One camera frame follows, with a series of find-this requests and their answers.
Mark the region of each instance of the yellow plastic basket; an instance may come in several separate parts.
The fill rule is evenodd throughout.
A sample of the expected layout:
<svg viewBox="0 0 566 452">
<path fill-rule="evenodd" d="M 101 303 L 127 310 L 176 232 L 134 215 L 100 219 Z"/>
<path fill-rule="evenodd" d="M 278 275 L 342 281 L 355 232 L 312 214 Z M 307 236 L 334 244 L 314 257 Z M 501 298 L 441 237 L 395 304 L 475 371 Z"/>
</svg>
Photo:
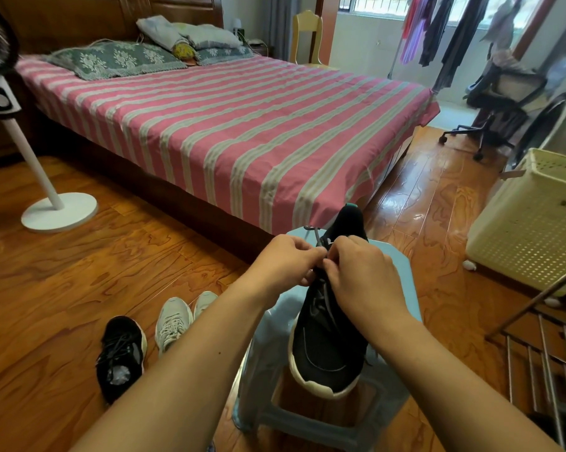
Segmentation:
<svg viewBox="0 0 566 452">
<path fill-rule="evenodd" d="M 532 149 L 469 230 L 469 259 L 544 290 L 566 273 L 566 156 Z"/>
</svg>

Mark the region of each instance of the wooden headboard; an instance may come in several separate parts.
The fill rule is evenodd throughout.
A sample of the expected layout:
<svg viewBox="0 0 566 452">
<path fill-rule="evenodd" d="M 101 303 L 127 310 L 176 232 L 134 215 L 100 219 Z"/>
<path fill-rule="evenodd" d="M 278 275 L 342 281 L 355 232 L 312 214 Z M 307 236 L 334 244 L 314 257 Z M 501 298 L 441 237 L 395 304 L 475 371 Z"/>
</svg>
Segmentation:
<svg viewBox="0 0 566 452">
<path fill-rule="evenodd" d="M 161 14 L 171 22 L 222 27 L 220 0 L 0 0 L 23 53 L 47 53 L 95 40 L 135 40 L 136 20 Z"/>
</svg>

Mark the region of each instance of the pink striped bedsheet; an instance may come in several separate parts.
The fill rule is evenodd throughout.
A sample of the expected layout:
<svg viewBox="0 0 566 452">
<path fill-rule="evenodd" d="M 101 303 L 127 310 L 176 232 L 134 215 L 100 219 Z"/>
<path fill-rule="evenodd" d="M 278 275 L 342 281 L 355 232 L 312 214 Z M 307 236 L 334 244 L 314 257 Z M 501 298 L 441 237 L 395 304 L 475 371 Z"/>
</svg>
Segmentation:
<svg viewBox="0 0 566 452">
<path fill-rule="evenodd" d="M 54 121 L 252 225 L 325 226 L 439 112 L 430 89 L 255 57 L 83 81 L 23 57 Z"/>
</svg>

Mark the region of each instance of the person's right hand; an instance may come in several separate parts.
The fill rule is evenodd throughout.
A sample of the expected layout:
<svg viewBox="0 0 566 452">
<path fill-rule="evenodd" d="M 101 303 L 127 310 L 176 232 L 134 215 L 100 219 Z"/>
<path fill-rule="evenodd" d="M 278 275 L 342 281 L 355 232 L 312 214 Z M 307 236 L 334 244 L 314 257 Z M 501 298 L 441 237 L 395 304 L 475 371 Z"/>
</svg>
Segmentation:
<svg viewBox="0 0 566 452">
<path fill-rule="evenodd" d="M 414 319 L 392 259 L 358 236 L 339 236 L 323 261 L 348 319 L 371 344 Z"/>
</svg>

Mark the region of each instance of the white round fan base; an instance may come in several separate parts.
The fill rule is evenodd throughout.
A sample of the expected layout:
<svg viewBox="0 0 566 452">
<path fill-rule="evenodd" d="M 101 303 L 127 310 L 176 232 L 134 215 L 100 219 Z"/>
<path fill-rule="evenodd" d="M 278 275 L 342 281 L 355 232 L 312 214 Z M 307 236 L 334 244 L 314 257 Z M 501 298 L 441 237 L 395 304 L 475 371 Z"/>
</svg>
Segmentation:
<svg viewBox="0 0 566 452">
<path fill-rule="evenodd" d="M 24 227 L 39 233 L 57 233 L 82 225 L 97 213 L 97 200 L 86 193 L 60 193 L 64 208 L 56 210 L 44 198 L 23 213 Z"/>
</svg>

